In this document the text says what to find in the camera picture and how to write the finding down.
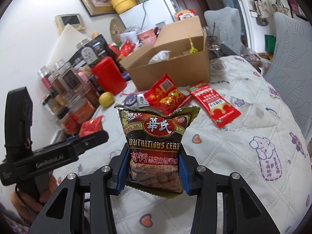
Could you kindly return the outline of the person's left hand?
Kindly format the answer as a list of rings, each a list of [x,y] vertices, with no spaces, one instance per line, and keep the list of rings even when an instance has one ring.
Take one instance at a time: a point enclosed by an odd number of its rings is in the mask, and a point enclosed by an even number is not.
[[[51,174],[48,187],[41,193],[39,202],[27,193],[19,190],[10,193],[10,201],[17,213],[27,222],[32,223],[35,217],[30,215],[32,212],[31,209],[35,212],[40,212],[43,208],[42,204],[50,199],[57,187],[58,184],[56,178]]]

